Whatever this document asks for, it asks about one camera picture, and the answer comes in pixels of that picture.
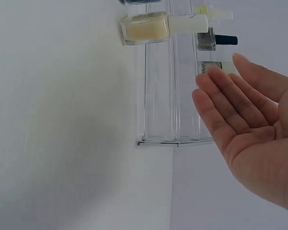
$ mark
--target open palm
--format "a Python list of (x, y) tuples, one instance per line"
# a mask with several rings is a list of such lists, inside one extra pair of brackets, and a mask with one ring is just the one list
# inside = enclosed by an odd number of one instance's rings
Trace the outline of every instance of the open palm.
[(195, 106), (233, 175), (288, 209), (288, 77), (233, 61), (242, 78), (219, 68), (197, 76)]

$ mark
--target acrylic display rack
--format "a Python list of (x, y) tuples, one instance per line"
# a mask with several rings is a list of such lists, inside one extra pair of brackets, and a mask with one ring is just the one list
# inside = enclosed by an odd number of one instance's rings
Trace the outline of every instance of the acrylic display rack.
[[(163, 0), (146, 5), (146, 12), (193, 14), (202, 0)], [(139, 77), (137, 145), (196, 145), (211, 143), (192, 101), (199, 61), (214, 61), (212, 52), (196, 49), (194, 34), (176, 34), (169, 41), (147, 44), (145, 77)]]

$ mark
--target label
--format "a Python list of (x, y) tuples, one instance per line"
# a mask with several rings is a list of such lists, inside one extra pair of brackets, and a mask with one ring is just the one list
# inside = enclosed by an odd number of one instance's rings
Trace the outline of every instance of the label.
[(208, 69), (217, 66), (223, 69), (222, 62), (214, 62), (214, 61), (200, 61), (200, 72), (207, 73)]

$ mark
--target white wall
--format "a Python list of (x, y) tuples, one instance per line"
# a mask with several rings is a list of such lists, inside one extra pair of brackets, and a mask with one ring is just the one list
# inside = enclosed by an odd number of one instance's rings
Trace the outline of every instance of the white wall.
[[(222, 0), (234, 11), (221, 34), (238, 35), (238, 47), (218, 47), (230, 60), (241, 52), (254, 62), (288, 75), (288, 0)], [(240, 185), (215, 144), (175, 149), (171, 230), (288, 230), (288, 212)]]
[(118, 0), (0, 0), (0, 230), (169, 229), (173, 150), (135, 146), (124, 16)]

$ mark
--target black bottle cap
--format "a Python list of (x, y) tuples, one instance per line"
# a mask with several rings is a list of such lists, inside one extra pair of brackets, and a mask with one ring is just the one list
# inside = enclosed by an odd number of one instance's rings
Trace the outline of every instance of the black bottle cap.
[(217, 45), (238, 45), (238, 38), (236, 36), (216, 35)]

